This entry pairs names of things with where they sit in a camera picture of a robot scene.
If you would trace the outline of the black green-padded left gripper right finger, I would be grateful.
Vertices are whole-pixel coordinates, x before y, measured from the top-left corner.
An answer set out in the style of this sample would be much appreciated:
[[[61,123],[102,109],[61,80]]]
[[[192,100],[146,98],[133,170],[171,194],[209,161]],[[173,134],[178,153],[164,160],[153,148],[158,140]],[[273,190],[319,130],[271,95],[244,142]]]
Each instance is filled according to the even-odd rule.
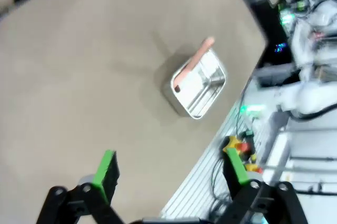
[[[223,159],[223,175],[232,202],[216,223],[247,223],[255,213],[262,214],[268,223],[308,223],[291,183],[281,181],[269,186],[249,178],[234,148],[227,149]]]

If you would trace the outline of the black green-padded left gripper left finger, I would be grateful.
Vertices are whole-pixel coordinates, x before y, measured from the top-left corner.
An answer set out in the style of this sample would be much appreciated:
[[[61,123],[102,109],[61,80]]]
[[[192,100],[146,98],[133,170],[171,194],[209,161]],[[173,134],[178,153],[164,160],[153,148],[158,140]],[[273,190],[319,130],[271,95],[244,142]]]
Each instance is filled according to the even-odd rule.
[[[36,222],[78,223],[82,216],[91,216],[96,223],[123,223],[111,207],[119,176],[116,152],[107,150],[91,181],[72,190],[50,188]]]

